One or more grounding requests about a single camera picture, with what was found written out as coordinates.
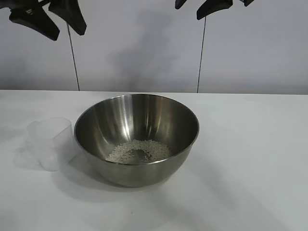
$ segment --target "mixing bowl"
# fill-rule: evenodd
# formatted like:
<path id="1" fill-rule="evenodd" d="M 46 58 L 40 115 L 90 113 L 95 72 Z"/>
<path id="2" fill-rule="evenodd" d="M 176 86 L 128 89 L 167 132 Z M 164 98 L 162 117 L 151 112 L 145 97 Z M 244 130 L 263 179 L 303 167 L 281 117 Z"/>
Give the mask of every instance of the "mixing bowl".
<path id="1" fill-rule="evenodd" d="M 157 95 L 131 94 L 104 100 L 86 110 L 75 138 L 90 164 L 107 180 L 142 187 L 170 177 L 185 161 L 199 133 L 195 114 L 185 105 Z M 153 140 L 172 156 L 150 163 L 106 160 L 120 144 Z"/>

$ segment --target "uncooked rice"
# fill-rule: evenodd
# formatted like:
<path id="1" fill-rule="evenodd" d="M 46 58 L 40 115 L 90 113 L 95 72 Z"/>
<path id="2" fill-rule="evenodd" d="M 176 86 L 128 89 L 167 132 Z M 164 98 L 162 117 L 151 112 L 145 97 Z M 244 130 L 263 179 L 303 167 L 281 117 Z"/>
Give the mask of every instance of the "uncooked rice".
<path id="1" fill-rule="evenodd" d="M 164 160 L 172 156 L 171 150 L 165 144 L 153 140 L 133 140 L 117 146 L 106 160 L 121 164 L 132 164 L 138 159 L 138 156 L 133 154 L 134 150 L 144 152 L 142 163 Z"/>

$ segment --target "white table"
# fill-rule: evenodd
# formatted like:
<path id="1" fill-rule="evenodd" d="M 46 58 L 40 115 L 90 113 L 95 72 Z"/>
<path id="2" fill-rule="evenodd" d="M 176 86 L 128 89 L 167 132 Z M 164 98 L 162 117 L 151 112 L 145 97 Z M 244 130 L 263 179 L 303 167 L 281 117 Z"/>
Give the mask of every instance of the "white table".
<path id="1" fill-rule="evenodd" d="M 74 124 L 121 92 L 0 91 L 1 231 L 307 231 L 308 96 L 160 93 L 190 107 L 200 134 L 165 183 L 103 183 L 83 156 L 61 172 L 22 168 L 26 126 Z"/>

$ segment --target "plastic cup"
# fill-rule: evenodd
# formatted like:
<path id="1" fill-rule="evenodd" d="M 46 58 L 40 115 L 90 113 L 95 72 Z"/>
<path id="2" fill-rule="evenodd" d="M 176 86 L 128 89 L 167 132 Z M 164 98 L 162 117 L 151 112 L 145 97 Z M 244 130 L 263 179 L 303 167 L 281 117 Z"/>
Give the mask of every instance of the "plastic cup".
<path id="1" fill-rule="evenodd" d="M 76 155 L 72 124 L 65 118 L 35 121 L 27 132 L 30 151 L 46 171 L 60 170 Z"/>

